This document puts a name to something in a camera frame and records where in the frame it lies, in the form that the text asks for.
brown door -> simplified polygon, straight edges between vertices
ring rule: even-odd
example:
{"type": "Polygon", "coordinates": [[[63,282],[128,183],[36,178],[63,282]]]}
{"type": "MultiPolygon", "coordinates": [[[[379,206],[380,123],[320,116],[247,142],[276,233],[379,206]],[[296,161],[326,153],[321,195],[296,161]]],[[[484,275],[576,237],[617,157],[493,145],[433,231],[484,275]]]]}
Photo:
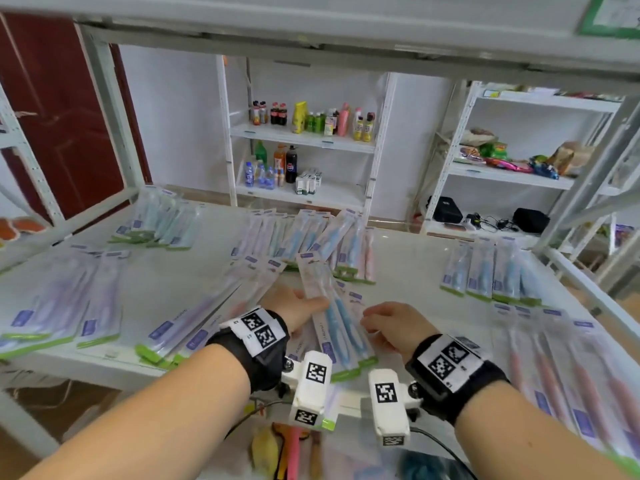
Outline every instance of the brown door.
{"type": "MultiPolygon", "coordinates": [[[[14,111],[32,113],[20,125],[64,217],[73,217],[124,188],[76,28],[66,18],[15,13],[0,14],[0,22],[0,82],[14,111]]],[[[46,216],[20,160],[11,150],[3,155],[30,206],[46,216]]]]}

pink bottle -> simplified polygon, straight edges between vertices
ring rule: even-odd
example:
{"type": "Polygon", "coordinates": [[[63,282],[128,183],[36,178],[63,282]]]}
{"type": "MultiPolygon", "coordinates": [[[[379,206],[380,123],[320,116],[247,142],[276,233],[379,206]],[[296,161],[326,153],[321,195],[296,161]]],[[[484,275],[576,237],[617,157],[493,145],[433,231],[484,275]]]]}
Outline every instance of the pink bottle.
{"type": "Polygon", "coordinates": [[[338,136],[347,135],[347,127],[349,126],[349,105],[344,103],[340,115],[338,115],[338,136]]]}

cable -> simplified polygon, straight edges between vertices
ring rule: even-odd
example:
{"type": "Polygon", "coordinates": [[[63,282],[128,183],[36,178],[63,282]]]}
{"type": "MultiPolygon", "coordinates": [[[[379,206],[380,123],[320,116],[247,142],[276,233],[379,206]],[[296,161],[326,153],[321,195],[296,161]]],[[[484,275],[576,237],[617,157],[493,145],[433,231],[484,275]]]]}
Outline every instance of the cable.
{"type": "Polygon", "coordinates": [[[258,414],[260,411],[263,411],[265,409],[267,409],[269,406],[273,406],[274,404],[292,404],[291,401],[284,401],[283,399],[279,399],[277,401],[272,401],[270,403],[266,403],[261,405],[259,408],[254,409],[253,411],[251,411],[249,414],[245,415],[240,421],[238,421],[237,423],[235,423],[235,425],[233,425],[231,427],[231,429],[229,429],[229,432],[227,433],[227,435],[225,436],[225,439],[227,439],[227,437],[233,433],[236,428],[238,426],[240,426],[242,423],[244,423],[246,420],[248,420],[249,418],[251,418],[251,416],[253,416],[254,414],[258,414]]]}
{"type": "Polygon", "coordinates": [[[449,453],[449,454],[450,454],[450,455],[451,455],[451,456],[452,456],[452,457],[453,457],[453,458],[454,458],[454,459],[455,459],[455,460],[456,460],[460,465],[462,465],[462,467],[467,471],[467,473],[469,473],[469,475],[471,475],[471,478],[473,478],[474,480],[478,480],[478,477],[476,477],[476,476],[474,475],[474,473],[471,471],[471,468],[469,468],[469,467],[467,466],[467,464],[466,464],[464,461],[460,460],[460,457],[459,457],[458,455],[456,455],[455,453],[453,453],[453,452],[450,450],[450,448],[449,448],[448,446],[446,446],[443,442],[441,442],[441,441],[440,441],[439,439],[437,439],[435,436],[433,436],[433,435],[432,435],[432,434],[430,434],[430,433],[427,433],[427,432],[426,432],[425,430],[423,430],[423,429],[416,428],[415,426],[412,426],[412,427],[410,428],[410,430],[411,430],[412,432],[414,432],[414,433],[420,433],[420,434],[422,434],[422,435],[425,435],[425,436],[427,436],[428,438],[430,438],[430,439],[432,439],[433,441],[435,441],[435,442],[436,442],[437,444],[439,444],[440,446],[442,446],[442,447],[447,451],[447,453],[449,453]]]}

purple label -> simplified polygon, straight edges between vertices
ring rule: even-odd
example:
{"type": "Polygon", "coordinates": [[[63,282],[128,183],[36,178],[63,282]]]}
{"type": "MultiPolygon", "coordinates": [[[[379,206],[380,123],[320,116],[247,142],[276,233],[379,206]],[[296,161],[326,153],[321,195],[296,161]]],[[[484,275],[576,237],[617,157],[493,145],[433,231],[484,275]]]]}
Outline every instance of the purple label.
{"type": "Polygon", "coordinates": [[[638,437],[631,431],[625,431],[625,436],[627,437],[629,445],[631,445],[631,449],[634,451],[634,456],[640,458],[640,440],[638,440],[638,437]]]}
{"type": "Polygon", "coordinates": [[[208,332],[206,330],[200,330],[199,332],[197,332],[192,339],[189,340],[189,343],[187,344],[187,348],[189,350],[196,350],[197,346],[200,345],[200,343],[207,338],[208,332]]]}
{"type": "Polygon", "coordinates": [[[33,310],[21,310],[13,319],[11,326],[25,326],[33,315],[33,310]]]}
{"type": "Polygon", "coordinates": [[[574,409],[573,416],[575,417],[576,423],[578,423],[578,428],[580,428],[580,432],[584,436],[588,436],[590,438],[596,437],[596,433],[593,430],[591,419],[589,418],[589,415],[586,412],[580,411],[580,409],[574,409]]]}
{"type": "Polygon", "coordinates": [[[149,334],[149,338],[151,340],[157,340],[164,335],[164,333],[169,330],[173,326],[173,322],[167,320],[158,328],[156,328],[153,332],[149,334]]]}
{"type": "Polygon", "coordinates": [[[322,352],[329,355],[329,357],[331,357],[331,362],[335,363],[335,354],[333,353],[333,347],[331,346],[331,343],[324,342],[322,344],[322,352]]]}
{"type": "Polygon", "coordinates": [[[82,327],[82,336],[92,335],[95,333],[95,324],[98,320],[87,320],[82,327]]]}
{"type": "Polygon", "coordinates": [[[549,416],[553,416],[553,414],[551,414],[551,408],[549,407],[547,396],[544,395],[544,393],[536,391],[536,402],[538,403],[538,407],[541,411],[546,412],[549,416]]]}
{"type": "Polygon", "coordinates": [[[583,326],[587,328],[594,328],[594,324],[592,322],[581,322],[580,320],[574,320],[573,324],[576,326],[583,326]]]}

green bottle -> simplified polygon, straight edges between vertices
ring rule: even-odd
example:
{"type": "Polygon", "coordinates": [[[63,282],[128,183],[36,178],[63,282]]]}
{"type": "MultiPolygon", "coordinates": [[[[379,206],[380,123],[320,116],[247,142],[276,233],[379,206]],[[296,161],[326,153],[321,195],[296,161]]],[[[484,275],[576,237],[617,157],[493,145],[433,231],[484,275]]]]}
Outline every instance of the green bottle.
{"type": "Polygon", "coordinates": [[[264,167],[267,168],[267,149],[262,144],[262,140],[257,140],[255,143],[255,159],[261,160],[264,163],[264,167]]]}

